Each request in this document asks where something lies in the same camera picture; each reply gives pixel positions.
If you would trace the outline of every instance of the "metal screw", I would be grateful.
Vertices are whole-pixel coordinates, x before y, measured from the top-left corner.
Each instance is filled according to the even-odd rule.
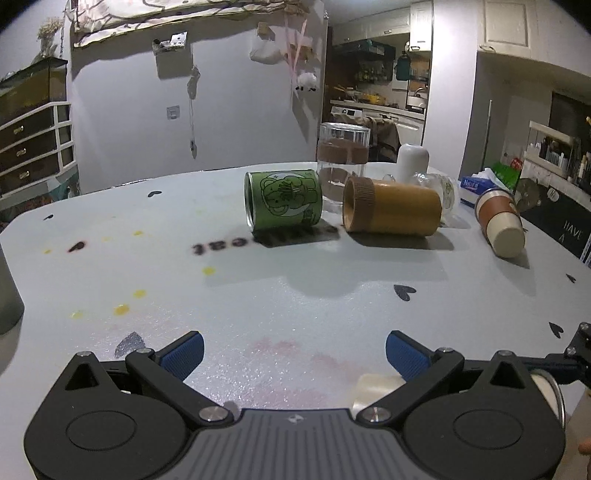
[[[228,411],[223,407],[205,407],[199,410],[199,417],[204,421],[216,422],[225,420],[228,416]]]
[[[361,416],[370,423],[382,423],[389,420],[392,414],[383,407],[368,407],[361,412]]]

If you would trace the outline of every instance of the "green can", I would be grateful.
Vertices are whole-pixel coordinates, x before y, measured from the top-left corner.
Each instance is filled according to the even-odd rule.
[[[253,232],[315,225],[322,214],[322,190],[314,170],[247,173],[244,202]]]

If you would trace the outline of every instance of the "cartoon bear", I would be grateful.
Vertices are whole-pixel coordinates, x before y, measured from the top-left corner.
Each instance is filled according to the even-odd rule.
[[[316,182],[313,179],[292,175],[282,179],[267,177],[261,182],[261,190],[267,208],[277,216],[318,201]]]

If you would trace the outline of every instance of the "yellow stain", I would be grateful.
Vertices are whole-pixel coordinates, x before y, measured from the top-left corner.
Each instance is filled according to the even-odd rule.
[[[129,305],[119,305],[115,310],[115,315],[125,315],[129,311]]]

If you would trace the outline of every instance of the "brown cloth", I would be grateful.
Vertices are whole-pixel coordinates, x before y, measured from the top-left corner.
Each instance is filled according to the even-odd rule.
[[[335,122],[349,125],[360,125],[371,130],[369,140],[370,161],[387,161],[396,163],[400,137],[393,120],[374,118],[372,116],[350,116],[345,113],[334,113]]]

